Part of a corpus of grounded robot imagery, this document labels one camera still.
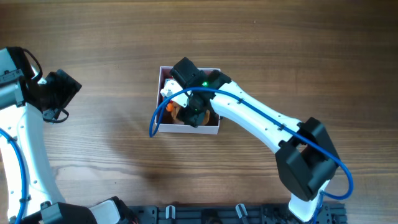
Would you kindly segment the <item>brown plush toy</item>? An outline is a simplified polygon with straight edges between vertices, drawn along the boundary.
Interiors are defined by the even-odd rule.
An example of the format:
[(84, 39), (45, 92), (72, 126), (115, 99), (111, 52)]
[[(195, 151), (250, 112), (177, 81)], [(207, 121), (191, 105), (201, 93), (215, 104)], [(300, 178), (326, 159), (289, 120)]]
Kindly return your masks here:
[[(183, 109), (182, 106), (180, 106), (178, 103), (174, 102), (174, 101), (170, 101), (167, 106), (165, 107), (165, 109), (170, 113), (172, 119), (173, 119), (173, 124), (184, 124), (184, 122), (180, 119), (177, 118), (178, 112)], [(209, 122), (210, 119), (210, 111), (206, 110), (205, 113), (205, 117), (203, 119), (203, 121), (201, 122), (201, 125), (204, 126)]]

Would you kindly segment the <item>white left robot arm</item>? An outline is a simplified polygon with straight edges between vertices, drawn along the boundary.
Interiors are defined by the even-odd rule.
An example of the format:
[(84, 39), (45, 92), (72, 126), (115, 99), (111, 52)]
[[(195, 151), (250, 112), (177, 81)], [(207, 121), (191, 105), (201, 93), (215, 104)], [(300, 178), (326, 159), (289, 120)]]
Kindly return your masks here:
[(43, 76), (22, 47), (1, 50), (1, 155), (9, 223), (119, 223), (118, 198), (92, 207), (66, 203), (49, 164), (44, 124), (62, 123), (81, 84), (63, 70)]

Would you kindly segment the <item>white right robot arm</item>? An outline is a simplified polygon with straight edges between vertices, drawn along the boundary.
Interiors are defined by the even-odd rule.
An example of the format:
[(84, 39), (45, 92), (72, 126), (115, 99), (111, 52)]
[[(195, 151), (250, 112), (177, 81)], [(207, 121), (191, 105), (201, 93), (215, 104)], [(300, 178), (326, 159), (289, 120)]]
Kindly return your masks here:
[(210, 110), (257, 137), (275, 155), (279, 179), (291, 193), (289, 210), (302, 222), (314, 219), (340, 159), (324, 125), (271, 109), (217, 70), (172, 76), (187, 96), (186, 108), (179, 112), (183, 122), (198, 126)]

